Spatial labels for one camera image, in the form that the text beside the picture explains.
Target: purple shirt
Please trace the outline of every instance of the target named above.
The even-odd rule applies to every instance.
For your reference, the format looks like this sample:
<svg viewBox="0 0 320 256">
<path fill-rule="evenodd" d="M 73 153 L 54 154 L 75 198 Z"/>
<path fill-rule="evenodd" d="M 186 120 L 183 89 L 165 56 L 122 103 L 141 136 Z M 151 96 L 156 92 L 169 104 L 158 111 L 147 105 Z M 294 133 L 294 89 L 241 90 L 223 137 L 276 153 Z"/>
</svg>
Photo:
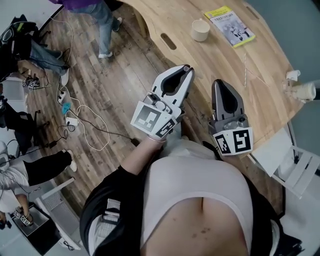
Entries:
<svg viewBox="0 0 320 256">
<path fill-rule="evenodd" d="M 103 0 L 49 0 L 54 4 L 63 5 L 67 10 L 79 9 L 100 3 Z"/>
</svg>

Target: book cover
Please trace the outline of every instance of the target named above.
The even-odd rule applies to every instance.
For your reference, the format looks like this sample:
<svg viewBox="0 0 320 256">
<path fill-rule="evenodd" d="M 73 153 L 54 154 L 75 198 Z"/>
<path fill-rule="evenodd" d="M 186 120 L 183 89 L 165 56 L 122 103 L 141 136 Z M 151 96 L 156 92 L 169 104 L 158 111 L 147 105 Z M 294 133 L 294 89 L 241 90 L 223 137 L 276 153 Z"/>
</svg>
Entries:
<svg viewBox="0 0 320 256">
<path fill-rule="evenodd" d="M 241 46 L 256 36 L 228 6 L 204 14 L 225 36 L 233 48 Z"/>
</svg>

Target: gray floor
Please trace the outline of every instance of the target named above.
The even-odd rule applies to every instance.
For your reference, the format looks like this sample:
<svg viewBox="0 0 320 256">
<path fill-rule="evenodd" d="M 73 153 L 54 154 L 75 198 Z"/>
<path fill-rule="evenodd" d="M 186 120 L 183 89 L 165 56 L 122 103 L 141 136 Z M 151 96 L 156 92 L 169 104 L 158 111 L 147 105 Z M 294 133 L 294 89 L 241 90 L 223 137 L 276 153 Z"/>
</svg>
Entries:
<svg viewBox="0 0 320 256">
<path fill-rule="evenodd" d="M 320 80 L 320 11 L 312 0 L 247 0 L 265 19 L 303 83 Z M 297 146 L 320 156 L 320 100 L 292 119 Z"/>
</svg>

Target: white paper cup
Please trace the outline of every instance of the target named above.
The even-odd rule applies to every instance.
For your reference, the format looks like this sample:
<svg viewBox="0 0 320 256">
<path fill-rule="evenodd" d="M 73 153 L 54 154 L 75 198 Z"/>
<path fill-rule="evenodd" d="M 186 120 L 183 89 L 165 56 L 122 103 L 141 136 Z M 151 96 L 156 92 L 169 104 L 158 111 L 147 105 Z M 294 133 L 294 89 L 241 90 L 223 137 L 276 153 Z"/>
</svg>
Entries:
<svg viewBox="0 0 320 256">
<path fill-rule="evenodd" d="M 197 19 L 194 22 L 192 22 L 191 26 L 191 37 L 198 41 L 202 42 L 207 39 L 208 34 L 210 31 L 210 25 L 206 23 L 202 19 Z"/>
<path fill-rule="evenodd" d="M 292 87 L 292 96 L 299 100 L 312 101 L 316 97 L 316 87 L 313 82 Z"/>
</svg>

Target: wooden floor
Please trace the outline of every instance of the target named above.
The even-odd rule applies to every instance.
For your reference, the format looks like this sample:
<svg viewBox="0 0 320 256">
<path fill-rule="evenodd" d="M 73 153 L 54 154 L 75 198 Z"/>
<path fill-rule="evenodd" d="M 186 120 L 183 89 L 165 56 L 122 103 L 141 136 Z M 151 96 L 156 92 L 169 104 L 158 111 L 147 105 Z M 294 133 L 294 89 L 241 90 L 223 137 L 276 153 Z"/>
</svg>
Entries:
<svg viewBox="0 0 320 256">
<path fill-rule="evenodd" d="M 123 17 L 124 21 L 120 31 L 112 33 L 111 50 L 115 57 L 110 60 L 98 59 L 98 25 L 89 15 L 73 14 L 63 9 L 55 17 L 58 21 L 68 22 L 74 35 L 68 63 L 71 68 L 67 87 L 72 97 L 88 105 L 104 119 L 111 132 L 141 139 L 144 134 L 130 125 L 137 102 L 143 100 L 157 75 L 174 64 L 163 57 L 150 38 L 142 38 L 131 7 L 123 5 L 114 15 Z M 64 51 L 70 48 L 72 33 L 67 24 L 50 21 L 45 30 L 52 31 L 45 38 L 49 49 Z M 64 125 L 65 121 L 61 106 L 56 102 L 59 78 L 52 75 L 51 71 L 47 74 L 52 87 L 29 93 L 27 105 L 30 113 L 41 110 L 39 123 L 51 122 L 47 135 L 49 140 L 53 141 L 60 138 L 57 129 L 58 126 Z M 71 109 L 75 111 L 79 104 L 76 101 L 72 103 Z M 184 102 L 186 117 L 182 125 L 190 139 L 198 143 L 212 143 L 207 133 L 207 119 L 212 113 L 204 111 L 205 104 L 208 103 L 204 102 L 199 91 L 193 86 Z M 88 109 L 82 108 L 79 116 L 105 129 L 99 118 Z M 90 124 L 86 123 L 85 129 L 86 137 L 94 147 L 101 148 L 108 141 L 106 133 L 94 129 Z M 96 151 L 87 145 L 84 128 L 80 124 L 74 132 L 69 132 L 67 140 L 61 139 L 57 146 L 42 150 L 41 153 L 47 156 L 62 149 L 73 151 L 78 171 L 64 171 L 55 181 L 61 184 L 70 177 L 75 178 L 75 182 L 62 192 L 79 215 L 90 192 L 104 177 L 116 170 L 134 146 L 126 138 L 111 135 L 106 148 Z M 246 157 L 241 161 L 236 160 L 235 164 L 252 180 L 260 193 L 267 197 L 277 213 L 281 213 L 281 186 Z"/>
</svg>

